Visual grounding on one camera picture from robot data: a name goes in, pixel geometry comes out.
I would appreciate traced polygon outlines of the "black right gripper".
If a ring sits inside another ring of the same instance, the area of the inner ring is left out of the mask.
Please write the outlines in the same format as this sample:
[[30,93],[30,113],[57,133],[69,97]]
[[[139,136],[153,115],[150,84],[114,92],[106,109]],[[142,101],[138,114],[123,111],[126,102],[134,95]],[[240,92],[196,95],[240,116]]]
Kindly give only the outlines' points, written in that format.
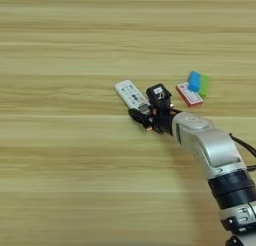
[[143,125],[146,130],[154,130],[159,134],[167,133],[173,135],[173,119],[181,113],[181,110],[177,110],[170,106],[168,107],[157,107],[151,106],[151,122],[147,115],[141,113],[137,109],[129,109],[129,115],[133,120]]

